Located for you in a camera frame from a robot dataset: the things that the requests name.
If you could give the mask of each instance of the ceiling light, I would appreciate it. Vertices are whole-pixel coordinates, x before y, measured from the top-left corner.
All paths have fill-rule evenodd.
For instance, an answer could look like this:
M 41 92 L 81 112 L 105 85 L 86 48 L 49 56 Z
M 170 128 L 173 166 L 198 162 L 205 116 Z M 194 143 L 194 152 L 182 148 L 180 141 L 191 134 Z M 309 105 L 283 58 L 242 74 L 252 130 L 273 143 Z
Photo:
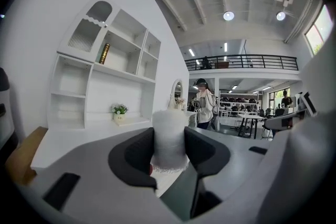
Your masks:
M 286 18 L 286 14 L 284 12 L 278 12 L 277 20 L 284 20 Z
M 190 52 L 191 56 L 195 56 L 194 52 L 192 51 L 192 49 L 189 49 L 189 52 Z
M 233 12 L 225 12 L 223 15 L 224 20 L 232 20 L 235 17 Z

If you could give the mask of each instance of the table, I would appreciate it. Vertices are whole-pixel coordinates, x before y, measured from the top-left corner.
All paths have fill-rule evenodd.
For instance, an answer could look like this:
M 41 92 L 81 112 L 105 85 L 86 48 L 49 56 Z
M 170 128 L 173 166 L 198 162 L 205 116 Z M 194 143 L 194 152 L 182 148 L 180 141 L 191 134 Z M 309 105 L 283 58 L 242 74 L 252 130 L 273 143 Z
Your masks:
M 252 135 L 252 122 L 253 120 L 256 120 L 256 125 L 255 125 L 255 129 L 254 129 L 254 139 L 256 139 L 256 136 L 257 136 L 257 123 L 258 123 L 258 120 L 263 120 L 264 118 L 261 117 L 261 116 L 258 116 L 258 115 L 248 115 L 248 114 L 238 114 L 239 117 L 243 118 L 243 120 L 241 121 L 241 125 L 240 125 L 240 128 L 239 128 L 239 132 L 238 132 L 238 136 L 240 136 L 240 132 L 242 130 L 242 127 L 244 126 L 244 121 L 245 121 L 245 126 L 243 128 L 243 133 L 241 136 L 244 136 L 244 133 L 245 133 L 245 129 L 246 129 L 246 124 L 247 124 L 247 120 L 248 119 L 251 119 L 251 130 L 250 130 L 250 136 Z

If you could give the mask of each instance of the white vase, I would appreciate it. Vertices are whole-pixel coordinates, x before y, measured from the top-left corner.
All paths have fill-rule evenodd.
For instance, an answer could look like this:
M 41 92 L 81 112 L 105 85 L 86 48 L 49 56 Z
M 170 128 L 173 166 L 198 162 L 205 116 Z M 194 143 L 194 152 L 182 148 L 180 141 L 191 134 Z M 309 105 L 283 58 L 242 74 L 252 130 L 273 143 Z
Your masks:
M 113 114 L 113 120 L 117 123 L 123 122 L 125 118 L 126 118 L 126 114 L 115 114 L 115 113 Z

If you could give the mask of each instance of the balcony railing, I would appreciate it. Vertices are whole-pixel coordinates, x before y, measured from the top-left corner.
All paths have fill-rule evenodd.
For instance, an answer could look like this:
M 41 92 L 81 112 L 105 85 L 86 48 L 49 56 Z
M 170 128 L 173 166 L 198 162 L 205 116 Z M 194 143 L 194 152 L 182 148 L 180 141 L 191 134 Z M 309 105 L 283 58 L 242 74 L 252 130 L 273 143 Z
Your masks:
M 186 60 L 189 71 L 223 68 L 273 68 L 298 70 L 296 57 L 279 55 L 220 55 Z

